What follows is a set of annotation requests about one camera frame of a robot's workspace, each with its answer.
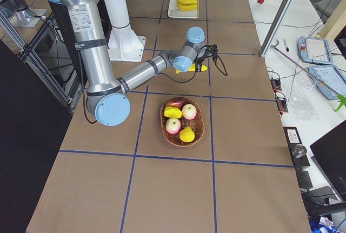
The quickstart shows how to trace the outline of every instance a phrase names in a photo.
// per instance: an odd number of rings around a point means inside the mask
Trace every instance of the metal rod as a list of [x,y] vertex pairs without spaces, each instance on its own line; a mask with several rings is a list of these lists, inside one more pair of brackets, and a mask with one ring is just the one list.
[[281,55],[285,56],[288,60],[290,60],[291,62],[293,62],[296,66],[298,66],[300,69],[302,69],[302,71],[304,71],[309,77],[311,77],[312,79],[316,80],[319,84],[321,84],[322,86],[326,87],[328,90],[330,90],[331,92],[333,92],[336,95],[339,95],[339,93],[337,91],[335,91],[332,87],[328,86],[323,80],[319,79],[317,76],[311,74],[307,69],[305,69],[305,67],[301,66],[300,64],[298,64],[296,61],[294,61],[291,57],[289,57],[288,55],[286,55],[283,51],[281,51],[279,48],[277,48],[276,46],[278,45],[278,43],[276,45],[272,45],[271,47],[274,48],[276,51],[278,51]]
[[282,3],[279,7],[279,10],[277,11],[277,14],[274,18],[274,21],[272,25],[270,26],[270,29],[268,31],[268,34],[266,38],[264,39],[263,45],[261,47],[259,55],[261,57],[264,57],[265,54],[267,53],[268,49],[270,48],[270,45],[272,44],[272,41],[278,31],[278,28],[280,27],[283,18],[286,14],[286,12],[289,9],[289,6],[291,5],[293,0],[282,0]]

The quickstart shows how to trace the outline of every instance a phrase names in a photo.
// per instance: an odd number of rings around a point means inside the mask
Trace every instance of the apple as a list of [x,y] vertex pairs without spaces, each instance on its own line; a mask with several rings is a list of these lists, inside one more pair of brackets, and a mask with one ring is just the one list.
[[176,107],[181,109],[182,106],[185,104],[185,100],[184,99],[170,99],[169,101],[167,101],[165,107]]
[[180,121],[177,118],[169,118],[166,121],[166,130],[169,134],[177,134],[181,127]]
[[192,104],[186,104],[182,109],[182,113],[184,118],[193,119],[197,115],[197,110]]

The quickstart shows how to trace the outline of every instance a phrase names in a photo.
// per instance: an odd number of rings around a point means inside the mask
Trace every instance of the white pillar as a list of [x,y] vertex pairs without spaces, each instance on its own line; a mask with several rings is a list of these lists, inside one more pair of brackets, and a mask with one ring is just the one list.
[[112,32],[109,39],[111,60],[140,62],[145,37],[137,37],[131,29],[126,0],[104,0]]

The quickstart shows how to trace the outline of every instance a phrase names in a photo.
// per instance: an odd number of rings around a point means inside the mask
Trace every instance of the banana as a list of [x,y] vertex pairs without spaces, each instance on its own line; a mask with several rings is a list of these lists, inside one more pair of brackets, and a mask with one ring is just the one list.
[[198,0],[177,0],[182,5],[198,4]]
[[195,10],[198,8],[197,4],[190,4],[190,5],[182,5],[180,3],[177,3],[178,9],[180,10]]

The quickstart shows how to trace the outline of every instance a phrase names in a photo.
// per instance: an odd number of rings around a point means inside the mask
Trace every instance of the green object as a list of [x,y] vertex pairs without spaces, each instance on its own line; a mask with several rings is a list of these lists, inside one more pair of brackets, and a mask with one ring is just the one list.
[[336,110],[334,110],[334,111],[339,111],[339,110],[341,109],[342,106],[345,106],[345,108],[346,108],[346,97],[343,96],[343,95],[341,95],[341,94],[339,94],[337,97],[340,99],[340,101],[339,101],[340,104],[339,104],[339,106],[336,108]]

